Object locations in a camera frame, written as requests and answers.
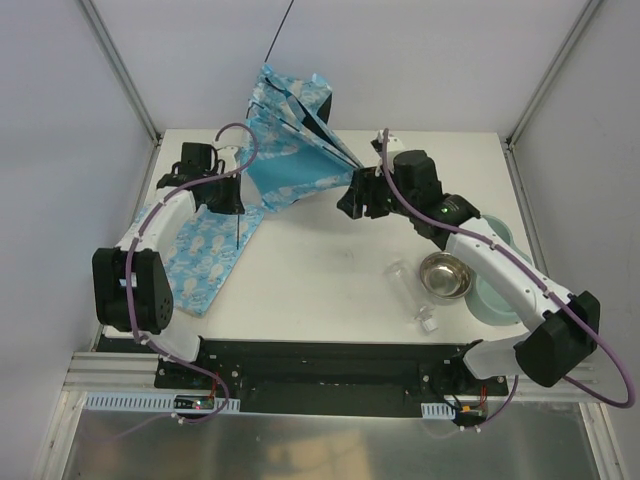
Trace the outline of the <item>aluminium front rail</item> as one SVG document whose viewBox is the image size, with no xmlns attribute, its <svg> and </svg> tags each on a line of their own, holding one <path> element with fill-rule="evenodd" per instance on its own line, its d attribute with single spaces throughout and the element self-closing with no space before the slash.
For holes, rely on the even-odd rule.
<svg viewBox="0 0 640 480">
<path fill-rule="evenodd" d="M 158 356 L 153 353 L 75 352 L 62 389 L 105 392 L 151 390 L 158 361 Z M 546 389 L 526 377 L 519 380 L 515 400 L 549 403 L 596 402 L 596 399 L 565 381 Z"/>
</svg>

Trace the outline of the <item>green double pet bowl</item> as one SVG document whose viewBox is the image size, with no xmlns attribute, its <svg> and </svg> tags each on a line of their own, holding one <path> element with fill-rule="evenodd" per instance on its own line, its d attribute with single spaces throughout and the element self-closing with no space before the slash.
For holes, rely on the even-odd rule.
<svg viewBox="0 0 640 480">
<path fill-rule="evenodd" d="M 491 229 L 506 242 L 525 262 L 531 264 L 531 258 L 522 251 L 513 238 L 509 227 L 497 217 L 483 215 Z M 510 326 L 521 323 L 516 312 L 482 277 L 474 274 L 470 292 L 465 297 L 466 305 L 472 315 L 480 322 L 490 326 Z"/>
</svg>

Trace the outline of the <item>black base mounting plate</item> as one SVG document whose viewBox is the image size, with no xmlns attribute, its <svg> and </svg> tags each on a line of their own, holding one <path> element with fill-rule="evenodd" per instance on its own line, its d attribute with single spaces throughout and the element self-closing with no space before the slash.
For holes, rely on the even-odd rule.
<svg viewBox="0 0 640 480">
<path fill-rule="evenodd" d="M 460 344 L 204 340 L 194 368 L 156 362 L 153 385 L 212 393 L 244 413 L 416 418 L 427 403 L 475 415 L 510 397 L 524 378 L 463 376 Z"/>
</svg>

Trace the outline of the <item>blue snowman pet tent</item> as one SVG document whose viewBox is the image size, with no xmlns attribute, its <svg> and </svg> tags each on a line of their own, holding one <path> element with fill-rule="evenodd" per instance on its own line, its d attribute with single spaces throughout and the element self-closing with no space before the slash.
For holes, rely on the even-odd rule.
<svg viewBox="0 0 640 480">
<path fill-rule="evenodd" d="M 262 66 L 251 93 L 247 126 L 258 140 L 248 169 L 264 209 L 350 184 L 360 160 L 329 127 L 333 90 L 320 75 L 299 79 Z"/>
</svg>

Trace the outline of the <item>right aluminium frame post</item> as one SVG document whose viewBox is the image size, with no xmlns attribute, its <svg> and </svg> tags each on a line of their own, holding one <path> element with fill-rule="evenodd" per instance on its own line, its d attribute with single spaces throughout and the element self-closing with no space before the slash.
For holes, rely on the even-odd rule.
<svg viewBox="0 0 640 480">
<path fill-rule="evenodd" d="M 519 115 L 514 127 L 505 137 L 504 143 L 509 150 L 512 150 L 523 136 L 535 114 L 550 94 L 554 83 L 560 77 L 574 51 L 605 5 L 605 0 L 588 0 L 582 6 L 578 16 L 563 38 L 550 64 L 545 69 L 531 97 Z"/>
</svg>

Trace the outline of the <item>aluminium frame post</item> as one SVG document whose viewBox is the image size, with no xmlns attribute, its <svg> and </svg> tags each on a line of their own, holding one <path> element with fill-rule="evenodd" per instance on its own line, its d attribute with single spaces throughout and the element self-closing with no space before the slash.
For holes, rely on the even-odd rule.
<svg viewBox="0 0 640 480">
<path fill-rule="evenodd" d="M 550 94 L 554 83 L 560 77 L 574 51 L 605 5 L 605 0 L 588 0 L 582 6 L 578 16 L 563 38 L 550 64 L 545 69 L 531 97 L 519 115 L 514 127 L 505 137 L 504 143 L 509 150 L 512 150 L 523 136 L 535 114 Z"/>
<path fill-rule="evenodd" d="M 95 2 L 91 0 L 77 0 L 75 4 L 94 35 L 109 68 L 120 85 L 120 88 L 129 105 L 133 109 L 138 121 L 145 130 L 152 144 L 157 146 L 160 143 L 162 135 L 153 121 L 151 114 L 149 113 L 149 110 L 146 107 L 145 102 L 109 32 L 109 29 L 95 5 Z"/>
</svg>

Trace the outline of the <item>stainless steel bowl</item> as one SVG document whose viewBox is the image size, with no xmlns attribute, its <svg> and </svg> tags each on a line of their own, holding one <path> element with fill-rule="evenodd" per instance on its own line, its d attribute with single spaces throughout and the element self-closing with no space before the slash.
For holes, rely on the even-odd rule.
<svg viewBox="0 0 640 480">
<path fill-rule="evenodd" d="M 440 300 L 457 300 L 471 290 L 473 271 L 455 256 L 436 252 L 422 260 L 419 277 L 432 296 Z"/>
</svg>

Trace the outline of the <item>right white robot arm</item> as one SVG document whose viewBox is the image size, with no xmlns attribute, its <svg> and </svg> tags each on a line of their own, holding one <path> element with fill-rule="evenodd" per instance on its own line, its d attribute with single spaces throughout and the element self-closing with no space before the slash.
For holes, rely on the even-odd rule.
<svg viewBox="0 0 640 480">
<path fill-rule="evenodd" d="M 426 152 L 397 154 L 389 173 L 355 170 L 337 206 L 352 219 L 391 213 L 408 218 L 420 236 L 487 282 L 525 325 L 524 335 L 466 346 L 450 369 L 457 392 L 473 394 L 486 378 L 511 374 L 552 387 L 596 350 L 591 336 L 601 313 L 596 297 L 588 291 L 576 295 L 526 263 L 475 206 L 443 191 Z"/>
</svg>

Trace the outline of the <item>clear plastic water bottle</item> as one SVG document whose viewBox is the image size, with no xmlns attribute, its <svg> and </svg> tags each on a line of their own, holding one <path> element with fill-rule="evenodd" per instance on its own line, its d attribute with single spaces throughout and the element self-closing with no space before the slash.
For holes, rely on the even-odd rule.
<svg viewBox="0 0 640 480">
<path fill-rule="evenodd" d="M 438 329 L 434 318 L 435 306 L 411 267 L 404 260 L 389 264 L 384 277 L 393 291 L 394 298 L 402 306 L 409 318 L 430 335 Z"/>
</svg>

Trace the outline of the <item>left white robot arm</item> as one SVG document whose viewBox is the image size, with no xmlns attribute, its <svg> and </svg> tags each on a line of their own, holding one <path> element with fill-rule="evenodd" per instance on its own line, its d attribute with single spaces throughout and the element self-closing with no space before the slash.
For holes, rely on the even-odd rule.
<svg viewBox="0 0 640 480">
<path fill-rule="evenodd" d="M 151 201 L 111 248 L 92 256 L 97 319 L 173 361 L 188 388 L 204 387 L 210 363 L 199 356 L 200 337 L 174 317 L 174 297 L 164 263 L 179 231 L 200 208 L 239 215 L 238 146 L 185 142 L 180 159 L 156 183 Z"/>
</svg>

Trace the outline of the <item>left aluminium frame post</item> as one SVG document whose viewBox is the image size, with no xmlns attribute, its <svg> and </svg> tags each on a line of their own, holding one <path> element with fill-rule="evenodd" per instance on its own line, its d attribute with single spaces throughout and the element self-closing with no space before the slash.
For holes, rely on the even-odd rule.
<svg viewBox="0 0 640 480">
<path fill-rule="evenodd" d="M 138 121 L 145 130 L 152 144 L 157 146 L 160 143 L 162 135 L 153 121 L 151 114 L 149 113 L 149 110 L 146 107 L 145 102 L 109 32 L 109 29 L 95 5 L 95 2 L 91 0 L 77 0 L 75 4 L 94 35 L 109 68 L 120 85 L 120 88 L 129 105 L 133 109 Z"/>
</svg>

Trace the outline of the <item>thin black tent pole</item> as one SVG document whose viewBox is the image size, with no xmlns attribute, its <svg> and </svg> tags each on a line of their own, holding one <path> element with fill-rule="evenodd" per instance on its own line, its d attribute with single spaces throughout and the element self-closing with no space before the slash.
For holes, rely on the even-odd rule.
<svg viewBox="0 0 640 480">
<path fill-rule="evenodd" d="M 278 27 L 277 27 L 274 35 L 273 35 L 273 38 L 272 38 L 271 43 L 269 45 L 269 48 L 267 49 L 267 52 L 265 54 L 263 63 L 267 64 L 269 62 L 269 59 L 270 59 L 270 57 L 272 55 L 272 52 L 273 52 L 273 50 L 274 50 L 274 48 L 276 46 L 278 38 L 279 38 L 279 36 L 280 36 L 280 34 L 281 34 L 281 32 L 282 32 L 282 30 L 283 30 L 283 28 L 284 28 L 284 26 L 285 26 L 285 24 L 287 22 L 287 19 L 288 19 L 289 15 L 290 15 L 290 12 L 291 12 L 292 7 L 294 6 L 294 4 L 295 4 L 295 0 L 289 0 L 288 1 L 286 10 L 284 11 L 284 13 L 282 15 L 282 18 L 281 18 L 280 23 L 279 23 L 279 25 L 278 25 Z"/>
</svg>

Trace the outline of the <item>blue snowman tent mat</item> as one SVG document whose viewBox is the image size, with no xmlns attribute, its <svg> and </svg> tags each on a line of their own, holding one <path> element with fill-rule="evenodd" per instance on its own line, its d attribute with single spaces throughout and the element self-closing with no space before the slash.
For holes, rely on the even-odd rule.
<svg viewBox="0 0 640 480">
<path fill-rule="evenodd" d="M 99 248 L 92 257 L 98 321 L 122 332 L 131 330 L 128 285 L 140 330 L 157 333 L 170 326 L 175 309 L 204 315 L 264 216 L 255 206 L 245 207 L 236 249 L 236 215 L 212 213 L 201 205 L 181 228 L 161 230 L 169 218 L 165 210 L 145 230 L 128 270 L 128 251 L 151 208 L 143 207 L 116 246 Z"/>
</svg>

